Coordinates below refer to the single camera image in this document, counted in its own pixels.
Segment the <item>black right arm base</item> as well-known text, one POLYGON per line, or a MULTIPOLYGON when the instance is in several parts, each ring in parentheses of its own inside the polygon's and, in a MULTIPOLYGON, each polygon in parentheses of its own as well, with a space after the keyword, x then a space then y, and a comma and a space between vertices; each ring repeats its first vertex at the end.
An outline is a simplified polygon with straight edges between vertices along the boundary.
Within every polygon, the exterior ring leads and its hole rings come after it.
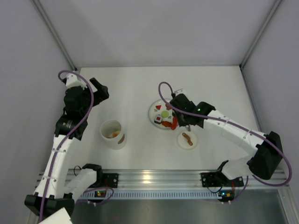
POLYGON ((204 188, 211 187, 243 187, 244 181, 242 177, 233 180, 228 179, 222 172, 206 172, 200 174, 202 186, 204 188))

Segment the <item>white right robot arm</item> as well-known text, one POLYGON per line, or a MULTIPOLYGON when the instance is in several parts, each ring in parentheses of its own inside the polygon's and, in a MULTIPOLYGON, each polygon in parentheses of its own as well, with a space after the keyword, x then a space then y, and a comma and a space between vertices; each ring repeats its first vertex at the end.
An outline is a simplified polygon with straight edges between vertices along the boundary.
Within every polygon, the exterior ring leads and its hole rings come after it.
POLYGON ((281 140, 277 133, 254 132, 234 123, 206 102, 195 105, 183 93, 173 93, 171 96, 170 105, 175 108, 173 114, 179 126, 199 126, 215 132, 247 153, 243 158, 224 161, 217 168, 216 177, 233 180, 254 175, 262 180, 271 179, 283 158, 281 140))

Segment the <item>metal tongs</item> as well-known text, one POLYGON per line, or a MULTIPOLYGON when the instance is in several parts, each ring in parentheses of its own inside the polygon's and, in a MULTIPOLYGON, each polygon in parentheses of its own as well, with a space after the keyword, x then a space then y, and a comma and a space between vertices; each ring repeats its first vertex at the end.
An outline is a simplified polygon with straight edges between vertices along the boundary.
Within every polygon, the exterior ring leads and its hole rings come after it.
POLYGON ((190 126, 190 125, 187 125, 185 128, 186 128, 186 130, 187 130, 188 132, 191 131, 191 126, 190 126))

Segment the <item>sushi roll with red centre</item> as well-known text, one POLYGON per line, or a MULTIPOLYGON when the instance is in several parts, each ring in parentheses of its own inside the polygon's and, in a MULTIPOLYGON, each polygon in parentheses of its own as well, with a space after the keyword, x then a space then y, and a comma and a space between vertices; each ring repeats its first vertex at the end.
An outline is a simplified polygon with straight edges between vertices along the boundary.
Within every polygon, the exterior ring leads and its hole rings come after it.
POLYGON ((155 117, 154 117, 154 123, 155 124, 161 124, 162 123, 162 121, 163 121, 163 117, 160 115, 160 114, 158 114, 158 115, 156 115, 155 117))

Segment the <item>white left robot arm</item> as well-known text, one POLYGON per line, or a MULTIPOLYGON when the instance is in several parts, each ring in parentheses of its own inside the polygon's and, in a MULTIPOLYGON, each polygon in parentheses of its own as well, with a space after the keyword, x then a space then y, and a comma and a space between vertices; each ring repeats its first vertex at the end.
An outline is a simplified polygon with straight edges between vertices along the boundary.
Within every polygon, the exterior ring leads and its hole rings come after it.
POLYGON ((69 78, 65 78, 63 82, 67 87, 63 114, 56 123, 50 158, 37 188, 26 196, 24 202, 41 218, 47 218, 61 208, 71 215, 75 202, 88 188, 104 186, 102 167, 96 164, 84 165, 74 179, 68 184, 65 181, 75 153, 71 145, 82 139, 92 107, 109 98, 108 88, 95 78, 90 82, 96 92, 82 81, 71 83, 69 78))

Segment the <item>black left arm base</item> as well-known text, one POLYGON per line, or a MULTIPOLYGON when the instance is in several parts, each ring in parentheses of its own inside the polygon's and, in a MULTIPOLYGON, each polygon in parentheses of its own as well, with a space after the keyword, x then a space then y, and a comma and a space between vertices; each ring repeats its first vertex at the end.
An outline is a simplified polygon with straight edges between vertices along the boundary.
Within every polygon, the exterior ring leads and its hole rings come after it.
POLYGON ((100 187, 118 188, 118 181, 118 173, 104 173, 101 177, 100 187))

